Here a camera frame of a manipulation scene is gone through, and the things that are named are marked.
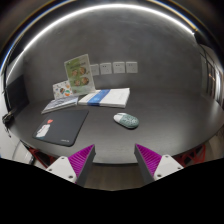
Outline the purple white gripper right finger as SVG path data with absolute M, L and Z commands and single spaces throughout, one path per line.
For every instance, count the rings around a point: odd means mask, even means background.
M 135 145 L 134 154 L 145 184 L 160 180 L 183 169 L 183 166 L 172 156 L 160 155 L 139 144 Z

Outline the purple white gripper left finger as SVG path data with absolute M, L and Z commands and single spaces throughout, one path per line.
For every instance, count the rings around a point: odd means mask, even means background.
M 78 186 L 84 186 L 95 155 L 95 145 L 90 145 L 69 157 L 59 157 L 47 171 Z

